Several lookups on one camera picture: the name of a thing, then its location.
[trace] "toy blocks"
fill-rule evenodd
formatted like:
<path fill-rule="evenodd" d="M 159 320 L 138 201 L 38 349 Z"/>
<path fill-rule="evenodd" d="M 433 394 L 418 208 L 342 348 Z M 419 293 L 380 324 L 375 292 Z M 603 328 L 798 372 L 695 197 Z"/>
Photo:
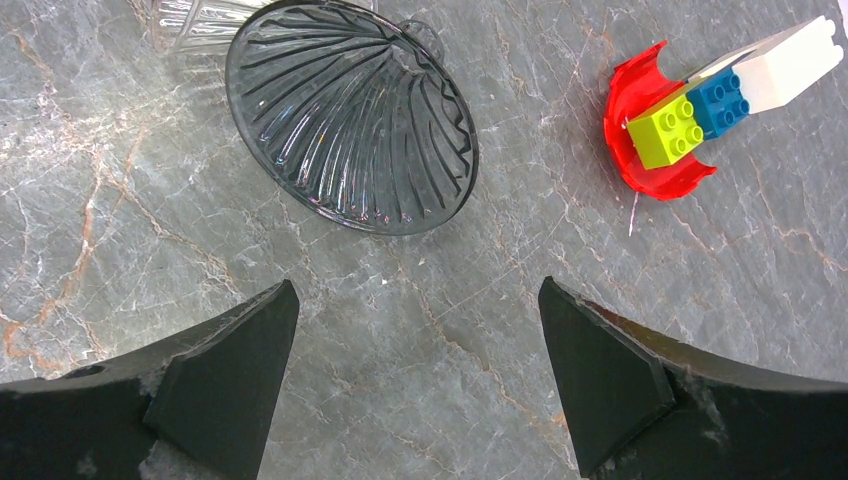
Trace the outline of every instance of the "toy blocks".
<path fill-rule="evenodd" d="M 833 44 L 836 25 L 820 16 L 774 35 L 735 63 L 740 91 L 759 113 L 786 105 L 842 61 Z"/>
<path fill-rule="evenodd" d="M 627 131 L 646 170 L 674 165 L 704 141 L 695 108 L 686 93 L 699 83 L 681 87 L 627 123 Z"/>
<path fill-rule="evenodd" d="M 730 65 L 732 65 L 734 62 L 736 62 L 740 58 L 744 58 L 749 53 L 751 53 L 754 50 L 765 45 L 767 42 L 769 42 L 772 39 L 774 39 L 775 37 L 777 37 L 777 35 L 772 35 L 768 38 L 758 40 L 758 41 L 756 41 L 756 42 L 754 42 L 750 45 L 746 45 L 746 46 L 744 46 L 744 47 L 742 47 L 738 50 L 734 50 L 734 51 L 732 51 L 732 52 L 730 52 L 726 55 L 723 55 L 723 56 L 717 58 L 716 60 L 714 60 L 712 63 L 710 63 L 706 67 L 703 67 L 700 70 L 696 71 L 695 73 L 689 75 L 688 78 L 686 79 L 686 81 L 687 82 L 694 82 L 696 80 L 703 80 L 705 78 L 708 78 L 708 77 L 715 75 L 716 73 L 718 73 L 718 72 L 724 70 L 725 68 L 729 67 Z"/>
<path fill-rule="evenodd" d="M 748 115 L 750 105 L 740 93 L 740 86 L 739 77 L 725 68 L 686 93 L 705 139 L 720 137 Z"/>

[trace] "red plastic piece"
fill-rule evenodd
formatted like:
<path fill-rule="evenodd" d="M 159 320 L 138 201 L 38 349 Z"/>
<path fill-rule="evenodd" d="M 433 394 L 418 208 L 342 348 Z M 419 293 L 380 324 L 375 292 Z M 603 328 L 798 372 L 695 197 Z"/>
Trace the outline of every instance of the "red plastic piece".
<path fill-rule="evenodd" d="M 604 114 L 604 136 L 621 178 L 633 190 L 657 200 L 683 197 L 718 170 L 702 164 L 692 153 L 674 165 L 645 170 L 627 133 L 631 118 L 683 86 L 683 82 L 666 78 L 657 66 L 660 50 L 667 44 L 662 41 L 615 67 Z"/>

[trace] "white lego brick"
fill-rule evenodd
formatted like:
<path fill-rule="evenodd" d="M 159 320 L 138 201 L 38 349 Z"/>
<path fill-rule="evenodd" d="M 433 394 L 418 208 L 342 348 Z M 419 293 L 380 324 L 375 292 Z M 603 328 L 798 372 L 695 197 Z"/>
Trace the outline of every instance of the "white lego brick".
<path fill-rule="evenodd" d="M 734 50 L 734 51 L 728 53 L 727 55 L 719 57 L 714 62 L 707 65 L 706 67 L 704 67 L 704 68 L 698 70 L 697 72 L 693 73 L 692 75 L 690 75 L 689 78 L 686 79 L 686 81 L 687 82 L 693 82 L 695 80 L 701 80 L 703 78 L 711 77 L 711 76 L 715 75 L 716 73 L 727 68 L 728 65 L 735 62 L 739 57 L 742 57 L 746 53 L 753 52 L 754 50 L 760 48 L 760 46 L 764 45 L 766 42 L 768 42 L 769 40 L 773 39 L 774 37 L 776 37 L 778 35 L 780 35 L 780 34 L 778 33 L 776 35 L 772 35 L 771 37 L 764 38 L 762 40 L 758 40 L 758 41 L 756 41 L 756 42 L 754 42 L 750 45 L 746 45 L 746 46 L 744 46 L 744 47 L 742 47 L 738 50 Z"/>
<path fill-rule="evenodd" d="M 731 68 L 742 81 L 750 113 L 782 107 L 842 61 L 836 24 L 818 17 L 767 39 Z"/>

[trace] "gray marble surface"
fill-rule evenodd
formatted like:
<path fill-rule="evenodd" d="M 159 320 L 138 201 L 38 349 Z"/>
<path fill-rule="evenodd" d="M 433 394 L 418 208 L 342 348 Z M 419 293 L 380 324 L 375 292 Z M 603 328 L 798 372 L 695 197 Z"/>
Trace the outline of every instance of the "gray marble surface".
<path fill-rule="evenodd" d="M 133 0 L 137 5 L 140 0 Z M 381 0 L 434 25 L 480 130 L 466 208 L 379 238 L 314 215 L 241 143 L 219 64 L 163 58 L 127 0 L 4 0 L 0 380 L 48 378 L 291 279 L 302 316 L 260 478 L 575 479 L 546 275 L 754 365 L 848 381 L 848 66 L 634 195 L 600 130 L 611 69 L 679 76 L 835 0 Z"/>

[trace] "ribbed glass bowl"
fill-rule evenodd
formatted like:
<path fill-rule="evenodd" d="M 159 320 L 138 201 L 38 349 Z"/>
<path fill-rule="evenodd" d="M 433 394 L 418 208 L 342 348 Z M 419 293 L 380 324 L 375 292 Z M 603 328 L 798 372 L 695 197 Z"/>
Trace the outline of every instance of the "ribbed glass bowl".
<path fill-rule="evenodd" d="M 251 153 L 301 203 L 367 232 L 421 233 L 462 208 L 479 162 L 468 105 L 440 55 L 421 22 L 285 0 L 236 34 L 227 96 Z"/>

